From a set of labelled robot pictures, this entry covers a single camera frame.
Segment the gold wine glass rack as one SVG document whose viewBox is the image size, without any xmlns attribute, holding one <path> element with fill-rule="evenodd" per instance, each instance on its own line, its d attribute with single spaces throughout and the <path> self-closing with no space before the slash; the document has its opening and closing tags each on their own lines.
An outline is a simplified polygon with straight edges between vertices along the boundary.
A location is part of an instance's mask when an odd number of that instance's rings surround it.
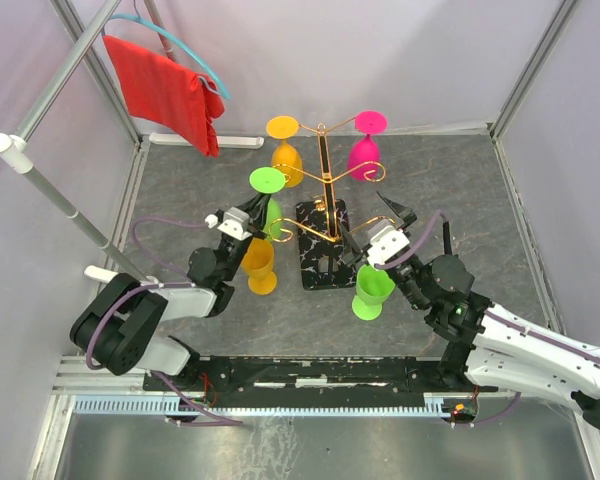
<svg viewBox="0 0 600 480">
<path fill-rule="evenodd" d="M 356 116 L 341 124 L 354 124 Z M 279 242 L 284 243 L 293 238 L 297 240 L 301 282 L 305 290 L 350 288 L 356 283 L 356 269 L 345 265 L 342 260 L 343 242 L 339 223 L 343 223 L 346 228 L 350 224 L 345 202 L 336 197 L 335 184 L 338 180 L 351 176 L 347 166 L 342 174 L 336 175 L 332 171 L 328 145 L 328 134 L 333 131 L 331 127 L 320 123 L 312 128 L 299 123 L 299 130 L 301 129 L 316 135 L 320 164 L 320 173 L 317 175 L 309 173 L 303 167 L 303 180 L 310 178 L 318 181 L 322 186 L 322 194 L 310 201 L 297 203 L 294 219 L 280 219 L 282 235 Z M 380 161 L 376 178 L 364 182 L 380 182 L 385 176 L 386 170 Z"/>
</svg>

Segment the green goblet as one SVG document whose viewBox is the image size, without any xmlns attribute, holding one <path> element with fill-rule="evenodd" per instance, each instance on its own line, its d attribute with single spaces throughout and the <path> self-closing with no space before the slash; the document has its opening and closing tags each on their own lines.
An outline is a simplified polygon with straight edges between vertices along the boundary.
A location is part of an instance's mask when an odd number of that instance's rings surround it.
<svg viewBox="0 0 600 480">
<path fill-rule="evenodd" d="M 364 321 L 377 319 L 394 288 L 395 283 L 386 271 L 362 266 L 356 277 L 356 294 L 351 304 L 353 313 Z"/>
<path fill-rule="evenodd" d="M 249 183 L 258 193 L 271 195 L 263 231 L 267 234 L 268 240 L 279 241 L 282 235 L 280 219 L 283 217 L 283 211 L 273 195 L 285 188 L 285 175 L 274 167 L 260 167 L 252 171 Z"/>
</svg>

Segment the orange goblet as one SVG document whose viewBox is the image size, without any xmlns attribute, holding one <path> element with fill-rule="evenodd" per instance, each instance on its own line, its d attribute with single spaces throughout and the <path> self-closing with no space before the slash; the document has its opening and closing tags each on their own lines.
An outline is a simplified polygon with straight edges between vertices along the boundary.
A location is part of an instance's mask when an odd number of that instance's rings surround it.
<svg viewBox="0 0 600 480">
<path fill-rule="evenodd" d="M 241 262 L 248 277 L 249 289 L 257 295 L 268 295 L 277 286 L 274 268 L 274 248 L 267 240 L 254 238 Z"/>
<path fill-rule="evenodd" d="M 288 142 L 298 130 L 298 121 L 286 115 L 276 116 L 270 119 L 266 125 L 267 134 L 279 141 L 279 145 L 272 154 L 271 166 L 284 174 L 287 188 L 297 186 L 304 177 L 300 154 Z"/>
</svg>

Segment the magenta goblet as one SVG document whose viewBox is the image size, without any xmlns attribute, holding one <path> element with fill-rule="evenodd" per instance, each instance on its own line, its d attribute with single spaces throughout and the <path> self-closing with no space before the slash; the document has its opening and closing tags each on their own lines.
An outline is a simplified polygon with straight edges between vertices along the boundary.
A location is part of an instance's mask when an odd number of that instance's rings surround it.
<svg viewBox="0 0 600 480">
<path fill-rule="evenodd" d="M 388 125 L 386 117 L 374 110 L 359 113 L 354 120 L 356 130 L 364 137 L 351 148 L 347 170 L 357 181 L 373 181 L 380 164 L 380 149 L 374 135 L 383 133 Z"/>
</svg>

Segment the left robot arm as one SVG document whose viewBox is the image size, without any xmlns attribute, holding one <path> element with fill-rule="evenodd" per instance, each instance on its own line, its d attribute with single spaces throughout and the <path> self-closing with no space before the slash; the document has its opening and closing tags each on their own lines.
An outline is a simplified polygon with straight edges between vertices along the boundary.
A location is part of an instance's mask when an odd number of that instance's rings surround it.
<svg viewBox="0 0 600 480">
<path fill-rule="evenodd" d="M 90 369 L 121 376 L 133 368 L 157 370 L 179 390 L 195 387 L 198 354 L 183 342 L 156 334 L 162 322 L 211 318 L 228 306 L 230 284 L 255 239 L 265 237 L 271 196 L 206 216 L 204 226 L 220 232 L 217 247 L 195 249 L 184 282 L 146 282 L 127 273 L 112 275 L 71 327 L 71 342 L 85 352 Z"/>
</svg>

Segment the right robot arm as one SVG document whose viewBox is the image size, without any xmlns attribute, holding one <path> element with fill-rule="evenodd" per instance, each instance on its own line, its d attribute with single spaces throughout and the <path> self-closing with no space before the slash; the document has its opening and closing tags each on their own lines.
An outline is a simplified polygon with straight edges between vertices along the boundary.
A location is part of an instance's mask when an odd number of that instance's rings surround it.
<svg viewBox="0 0 600 480">
<path fill-rule="evenodd" d="M 600 430 L 600 347 L 530 322 L 473 290 L 474 276 L 452 250 L 450 221 L 441 210 L 413 241 L 414 211 L 386 199 L 401 222 L 371 228 L 360 246 L 339 228 L 347 262 L 385 272 L 425 323 L 447 342 L 439 382 L 531 395 L 570 408 Z"/>
</svg>

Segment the green goblet front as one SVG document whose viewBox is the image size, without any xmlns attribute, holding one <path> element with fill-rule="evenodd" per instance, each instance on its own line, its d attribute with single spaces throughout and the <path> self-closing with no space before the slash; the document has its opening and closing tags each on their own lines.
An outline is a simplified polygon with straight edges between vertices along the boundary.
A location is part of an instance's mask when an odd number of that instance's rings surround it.
<svg viewBox="0 0 600 480">
<path fill-rule="evenodd" d="M 364 321 L 377 319 L 394 288 L 395 283 L 386 271 L 362 266 L 356 277 L 356 294 L 351 304 L 353 313 Z"/>
</svg>

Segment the red cloth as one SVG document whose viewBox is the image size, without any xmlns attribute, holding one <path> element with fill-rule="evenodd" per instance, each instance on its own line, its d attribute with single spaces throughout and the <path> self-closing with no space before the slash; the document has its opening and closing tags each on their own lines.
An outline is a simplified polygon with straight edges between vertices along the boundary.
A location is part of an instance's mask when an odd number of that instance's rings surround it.
<svg viewBox="0 0 600 480">
<path fill-rule="evenodd" d="M 103 42 L 130 115 L 169 128 L 205 156 L 219 154 L 213 120 L 225 108 L 209 76 L 111 35 Z"/>
</svg>

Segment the white clothes stand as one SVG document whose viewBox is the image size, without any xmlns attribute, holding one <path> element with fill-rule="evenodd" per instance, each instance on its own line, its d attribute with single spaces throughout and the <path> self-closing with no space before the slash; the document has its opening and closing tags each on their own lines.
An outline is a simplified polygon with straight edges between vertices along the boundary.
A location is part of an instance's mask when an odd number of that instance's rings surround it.
<svg viewBox="0 0 600 480">
<path fill-rule="evenodd" d="M 16 131 L 72 42 L 46 1 L 0 1 L 0 133 Z M 78 208 L 111 232 L 133 143 L 92 75 L 79 66 L 27 152 Z M 0 159 L 0 291 L 54 283 L 83 290 L 101 253 Z"/>
</svg>

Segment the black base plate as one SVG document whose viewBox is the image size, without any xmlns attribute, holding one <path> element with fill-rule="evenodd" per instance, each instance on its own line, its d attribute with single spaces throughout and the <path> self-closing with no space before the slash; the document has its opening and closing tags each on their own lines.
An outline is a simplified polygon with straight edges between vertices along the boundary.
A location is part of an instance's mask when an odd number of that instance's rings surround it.
<svg viewBox="0 0 600 480">
<path fill-rule="evenodd" d="M 476 387 L 460 377 L 446 379 L 438 361 L 417 357 L 227 357 L 201 358 L 183 392 L 208 392 L 214 405 L 221 395 L 265 389 L 345 389 L 371 391 L 459 394 L 494 392 L 494 387 Z"/>
</svg>

